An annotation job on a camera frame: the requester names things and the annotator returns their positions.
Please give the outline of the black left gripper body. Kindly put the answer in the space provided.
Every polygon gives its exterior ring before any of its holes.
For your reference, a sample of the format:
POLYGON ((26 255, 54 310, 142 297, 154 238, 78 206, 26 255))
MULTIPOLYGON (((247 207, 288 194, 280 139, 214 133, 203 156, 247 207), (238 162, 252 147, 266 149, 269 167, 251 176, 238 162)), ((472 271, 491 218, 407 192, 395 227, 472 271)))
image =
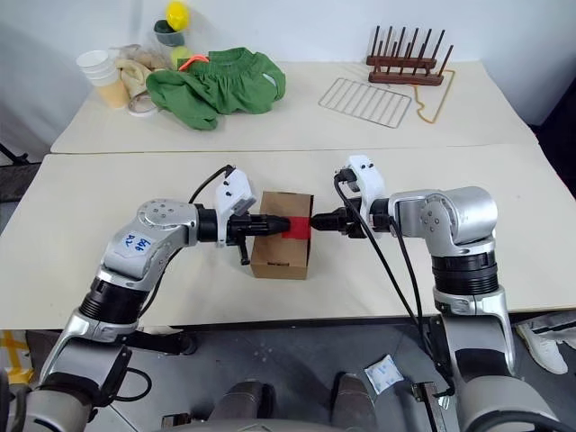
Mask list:
POLYGON ((261 234, 261 217, 245 213, 241 216, 232 215, 227 223, 226 245, 238 248, 240 263, 247 266, 250 263, 246 237, 256 237, 261 234))

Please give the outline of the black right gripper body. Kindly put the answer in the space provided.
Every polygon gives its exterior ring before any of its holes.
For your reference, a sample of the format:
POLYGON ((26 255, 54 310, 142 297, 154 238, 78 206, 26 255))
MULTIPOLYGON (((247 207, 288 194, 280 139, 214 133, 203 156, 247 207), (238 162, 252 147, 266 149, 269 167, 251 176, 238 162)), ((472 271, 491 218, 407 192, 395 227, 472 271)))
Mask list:
POLYGON ((364 227, 355 214, 348 207, 336 210, 337 231, 350 239, 366 239, 364 227))

